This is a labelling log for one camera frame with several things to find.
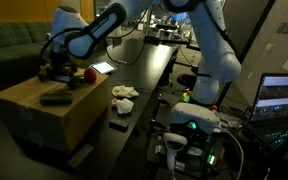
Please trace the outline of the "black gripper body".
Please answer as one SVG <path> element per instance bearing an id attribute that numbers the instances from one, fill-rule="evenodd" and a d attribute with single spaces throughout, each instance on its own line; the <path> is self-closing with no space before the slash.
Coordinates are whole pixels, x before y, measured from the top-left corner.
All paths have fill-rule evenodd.
<path id="1" fill-rule="evenodd" d="M 67 54 L 51 51 L 49 59 L 51 60 L 50 68 L 47 70 L 49 79 L 54 80 L 56 76 L 73 76 L 73 71 L 66 65 L 69 60 Z"/>

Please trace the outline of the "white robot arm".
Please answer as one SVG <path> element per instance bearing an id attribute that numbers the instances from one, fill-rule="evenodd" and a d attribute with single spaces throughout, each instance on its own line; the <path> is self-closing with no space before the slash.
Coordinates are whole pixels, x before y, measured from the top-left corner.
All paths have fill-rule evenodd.
<path id="1" fill-rule="evenodd" d="M 75 9 L 59 6 L 52 19 L 51 40 L 71 56 L 87 59 L 113 30 L 153 5 L 162 6 L 169 13 L 188 15 L 201 53 L 191 99 L 200 104 L 213 103 L 219 85 L 234 81 L 241 72 L 218 0 L 110 0 L 107 8 L 90 23 Z"/>

